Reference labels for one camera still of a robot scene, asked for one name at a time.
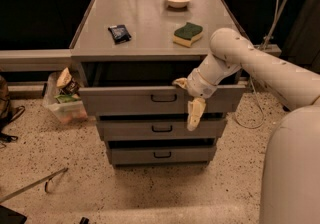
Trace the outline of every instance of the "gray countertop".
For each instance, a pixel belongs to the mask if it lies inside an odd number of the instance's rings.
[[[203,37],[191,48],[172,42],[174,31],[186,22],[203,27]],[[132,40],[115,45],[108,27],[119,24]],[[94,0],[71,52],[82,61],[206,55],[212,33],[222,27],[237,29],[221,0],[192,0],[182,9],[168,7],[164,0]]]

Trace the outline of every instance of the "sponge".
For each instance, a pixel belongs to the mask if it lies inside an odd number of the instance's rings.
[[[187,22],[186,25],[178,28],[174,32],[173,42],[186,47],[191,47],[195,41],[202,37],[202,30],[203,28],[201,26]]]

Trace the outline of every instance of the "speckled floor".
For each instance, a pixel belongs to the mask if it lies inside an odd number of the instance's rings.
[[[2,205],[28,217],[27,224],[258,223],[262,166],[269,134],[286,113],[269,93],[259,92],[265,122],[241,127],[228,114],[213,161],[202,164],[121,167],[109,165],[105,146],[89,118],[61,125],[41,99],[14,100],[23,116],[5,128],[19,136],[0,150],[0,197],[64,167],[49,183]],[[236,113],[246,125],[262,116],[245,93]]]

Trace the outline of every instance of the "gray drawer cabinet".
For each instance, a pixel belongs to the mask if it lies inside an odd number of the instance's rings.
[[[164,0],[93,0],[71,49],[84,87],[80,94],[89,115],[96,116],[109,163],[209,163],[236,110],[244,85],[238,75],[224,79],[206,101],[199,127],[188,131],[186,90],[172,86],[211,54],[217,29],[237,29],[221,0],[193,0],[175,9]],[[186,22],[203,27],[191,48],[172,42]],[[124,24],[130,42],[115,44],[108,27]]]

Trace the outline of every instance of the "plastic bin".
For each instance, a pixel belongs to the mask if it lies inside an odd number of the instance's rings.
[[[49,75],[47,89],[43,98],[43,106],[49,109],[62,124],[67,124],[72,120],[84,120],[87,113],[82,101],[58,103],[54,96],[59,94],[59,89],[56,86],[60,73],[55,72]]]

